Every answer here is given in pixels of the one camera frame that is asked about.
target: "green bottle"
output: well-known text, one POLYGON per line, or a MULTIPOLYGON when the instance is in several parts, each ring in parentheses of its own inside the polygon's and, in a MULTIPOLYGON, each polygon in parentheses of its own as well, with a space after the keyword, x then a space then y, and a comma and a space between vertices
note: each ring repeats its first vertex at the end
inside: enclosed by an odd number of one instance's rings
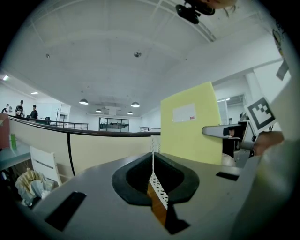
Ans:
POLYGON ((15 142, 15 134, 11 134, 11 146, 13 149, 17 149, 17 144, 15 142))

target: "yellow folder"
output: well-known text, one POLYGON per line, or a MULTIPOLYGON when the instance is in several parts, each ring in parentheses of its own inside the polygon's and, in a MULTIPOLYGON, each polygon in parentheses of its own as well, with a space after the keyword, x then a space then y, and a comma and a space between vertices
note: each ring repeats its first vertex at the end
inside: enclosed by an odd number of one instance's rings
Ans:
POLYGON ((220 165, 222 139, 202 134, 202 127, 219 124, 211 82, 176 93, 161 101, 161 152, 220 165))

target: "glass partition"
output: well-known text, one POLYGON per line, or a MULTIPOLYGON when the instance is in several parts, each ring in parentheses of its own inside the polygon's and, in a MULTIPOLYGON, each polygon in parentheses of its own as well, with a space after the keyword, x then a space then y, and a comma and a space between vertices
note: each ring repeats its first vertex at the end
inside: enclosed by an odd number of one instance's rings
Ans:
POLYGON ((129 132, 128 119, 100 118, 99 131, 105 132, 129 132))
POLYGON ((246 104, 247 101, 244 94, 219 99, 217 105, 222 125, 237 124, 240 120, 240 115, 245 111, 244 105, 246 104))

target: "hand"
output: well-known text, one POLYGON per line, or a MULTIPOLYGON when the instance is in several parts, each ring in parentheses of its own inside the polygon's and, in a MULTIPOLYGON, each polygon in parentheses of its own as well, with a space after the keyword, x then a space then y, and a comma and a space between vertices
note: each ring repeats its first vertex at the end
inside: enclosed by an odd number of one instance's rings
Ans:
POLYGON ((284 140, 282 132, 262 132, 258 135, 253 150, 255 155, 262 155, 269 147, 277 145, 284 140))
POLYGON ((221 9, 230 7, 236 4, 237 0, 198 0, 199 2, 206 3, 210 8, 221 9))

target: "white label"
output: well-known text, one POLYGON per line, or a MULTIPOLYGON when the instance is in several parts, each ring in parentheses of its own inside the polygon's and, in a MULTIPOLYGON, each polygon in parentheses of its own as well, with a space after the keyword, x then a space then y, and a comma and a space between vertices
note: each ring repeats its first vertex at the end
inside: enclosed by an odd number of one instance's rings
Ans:
POLYGON ((173 109, 173 122, 196 120, 195 104, 189 104, 173 109))

